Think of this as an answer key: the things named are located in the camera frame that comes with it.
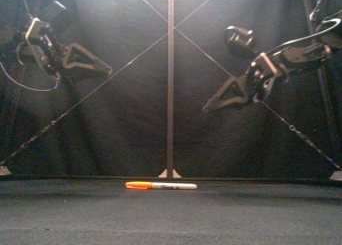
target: orange marker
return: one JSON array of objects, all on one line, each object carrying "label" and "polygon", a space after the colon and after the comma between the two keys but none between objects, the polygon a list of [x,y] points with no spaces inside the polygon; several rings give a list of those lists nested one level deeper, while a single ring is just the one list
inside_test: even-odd
[{"label": "orange marker", "polygon": [[158,183],[158,182],[127,182],[128,189],[167,189],[167,190],[194,190],[198,188],[195,184],[186,183]]}]

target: wire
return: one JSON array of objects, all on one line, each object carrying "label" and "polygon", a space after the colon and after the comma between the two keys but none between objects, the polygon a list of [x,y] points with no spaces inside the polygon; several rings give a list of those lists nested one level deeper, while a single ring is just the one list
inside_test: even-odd
[{"label": "wire", "polygon": [[60,74],[59,74],[59,73],[58,73],[58,78],[56,78],[56,84],[55,84],[55,86],[54,86],[52,88],[49,88],[49,89],[36,89],[36,88],[28,87],[28,86],[25,86],[24,84],[19,83],[19,82],[12,78],[12,76],[11,76],[9,73],[7,72],[5,67],[4,67],[4,65],[3,65],[1,62],[0,62],[0,67],[1,67],[1,70],[3,70],[3,72],[4,72],[5,76],[7,76],[7,78],[8,78],[17,86],[20,86],[20,87],[24,88],[24,89],[28,89],[28,90],[36,91],[36,92],[49,92],[49,91],[55,90],[55,89],[59,87],[59,81],[60,81]]},{"label": "wire", "polygon": [[28,8],[27,0],[23,0],[23,3],[24,3],[24,7],[25,7],[27,16],[29,18],[29,21],[32,21],[33,20],[33,16],[29,13],[29,8]]},{"label": "wire", "polygon": [[330,32],[333,29],[335,29],[339,24],[341,24],[341,19],[339,18],[334,18],[334,19],[330,19],[327,21],[322,21],[322,24],[326,24],[326,23],[330,23],[330,22],[334,22],[335,24],[327,28],[326,30],[315,33],[315,34],[311,34],[310,36],[306,36],[306,37],[302,37],[299,39],[295,39],[295,40],[291,40],[291,41],[287,41],[285,42],[283,44],[281,44],[279,46],[277,46],[271,51],[269,51],[266,54],[273,54],[275,51],[281,50],[285,46],[289,46],[289,45],[293,45],[295,43],[299,43],[299,42],[303,42],[303,41],[307,41],[307,40],[311,40],[319,36],[322,36],[323,34],[326,34],[327,32]]}]

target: black backdrop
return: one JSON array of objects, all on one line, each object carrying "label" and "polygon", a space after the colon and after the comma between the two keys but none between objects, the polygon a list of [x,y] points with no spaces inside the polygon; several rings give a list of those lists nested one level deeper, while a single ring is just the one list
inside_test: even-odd
[{"label": "black backdrop", "polygon": [[[20,0],[1,1],[3,24],[21,24]],[[31,9],[36,1],[28,0]],[[76,6],[76,18],[59,39],[86,46],[118,74],[8,162],[9,170],[156,177],[167,168],[170,148],[168,0],[76,0]],[[226,27],[253,29],[258,48],[267,51],[309,34],[303,0],[175,0],[174,18],[172,164],[178,173],[206,178],[329,177],[331,165],[263,104],[208,115],[202,111],[229,73],[242,75],[249,65],[249,60],[227,50]],[[16,64],[8,70],[16,73]],[[106,77],[62,85],[48,93],[19,90],[4,75],[0,79],[5,158]],[[51,86],[49,78],[32,64],[24,82]],[[278,82],[266,103],[325,153],[337,156],[317,74]]]}]

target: metal pole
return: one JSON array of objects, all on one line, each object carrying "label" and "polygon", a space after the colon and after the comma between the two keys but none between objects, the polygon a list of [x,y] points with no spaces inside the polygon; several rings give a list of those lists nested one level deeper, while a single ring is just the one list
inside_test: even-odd
[{"label": "metal pole", "polygon": [[167,178],[174,177],[175,0],[168,0]]},{"label": "metal pole", "polygon": [[[314,33],[314,25],[309,18],[310,13],[313,12],[310,0],[303,0],[303,5],[305,5],[305,13],[306,13],[306,17],[307,17],[307,28],[309,28],[310,34],[313,34]],[[323,99],[323,105],[325,105],[325,115],[326,115],[326,121],[327,121],[329,135],[330,135],[330,141],[331,141],[331,147],[333,147],[331,148],[333,158],[339,159],[341,158],[341,149],[339,149],[341,148],[341,138],[339,138],[339,134],[338,134],[331,97],[330,97],[330,93],[329,93],[327,73],[323,68],[321,68],[317,73],[318,73],[321,93],[322,93],[322,99]]]}]

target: black table surface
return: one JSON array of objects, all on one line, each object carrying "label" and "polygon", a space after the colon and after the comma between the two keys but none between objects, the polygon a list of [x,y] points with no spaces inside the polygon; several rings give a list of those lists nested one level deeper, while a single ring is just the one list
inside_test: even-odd
[{"label": "black table surface", "polygon": [[342,244],[342,189],[191,182],[131,190],[118,180],[0,182],[0,244]]}]

